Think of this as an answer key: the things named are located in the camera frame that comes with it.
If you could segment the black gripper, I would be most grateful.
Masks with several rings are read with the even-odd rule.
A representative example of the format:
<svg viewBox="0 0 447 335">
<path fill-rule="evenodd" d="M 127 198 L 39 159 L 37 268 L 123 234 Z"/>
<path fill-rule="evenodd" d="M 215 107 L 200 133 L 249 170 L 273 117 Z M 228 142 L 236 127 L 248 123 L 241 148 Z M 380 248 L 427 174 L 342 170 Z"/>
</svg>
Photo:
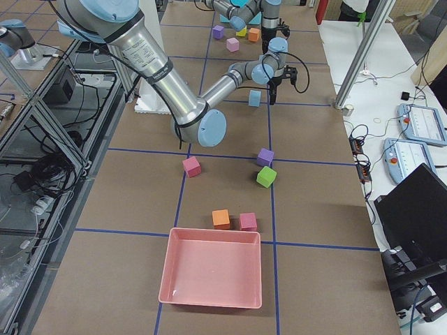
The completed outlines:
<svg viewBox="0 0 447 335">
<path fill-rule="evenodd" d="M 282 19 L 262 21 L 261 40 L 263 49 L 268 49 L 270 41 L 277 37 L 278 31 L 280 31 L 285 38 L 290 36 L 290 27 Z"/>
<path fill-rule="evenodd" d="M 296 88 L 298 80 L 298 70 L 296 67 L 285 65 L 274 77 L 268 82 L 269 86 L 269 104 L 275 104 L 275 91 L 283 80 L 289 80 L 291 85 Z"/>
</svg>

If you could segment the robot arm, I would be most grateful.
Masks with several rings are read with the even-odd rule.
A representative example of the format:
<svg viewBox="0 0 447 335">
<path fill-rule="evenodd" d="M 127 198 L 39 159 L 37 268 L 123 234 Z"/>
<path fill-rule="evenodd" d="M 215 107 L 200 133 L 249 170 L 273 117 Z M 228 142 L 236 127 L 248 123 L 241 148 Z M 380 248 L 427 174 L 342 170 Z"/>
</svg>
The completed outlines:
<svg viewBox="0 0 447 335">
<path fill-rule="evenodd" d="M 241 31 L 257 14 L 261 13 L 263 53 L 267 52 L 270 41 L 277 37 L 278 31 L 282 32 L 286 38 L 290 36 L 289 26 L 279 17 L 281 0 L 250 0 L 241 6 L 222 0 L 205 0 L 202 3 L 228 19 L 236 31 Z"/>
<path fill-rule="evenodd" d="M 236 31 L 261 13 L 264 53 L 255 61 L 233 64 L 201 96 L 190 90 L 148 31 L 138 1 L 58 1 L 52 9 L 63 34 L 115 46 L 122 52 L 120 63 L 144 79 L 167 105 L 173 118 L 173 133 L 180 142 L 214 147 L 224 139 L 227 125 L 216 105 L 247 80 L 270 88 L 278 84 L 286 73 L 288 42 L 276 35 L 284 27 L 279 17 L 280 1 L 248 1 L 239 8 L 229 1 L 204 4 L 226 16 Z"/>
</svg>

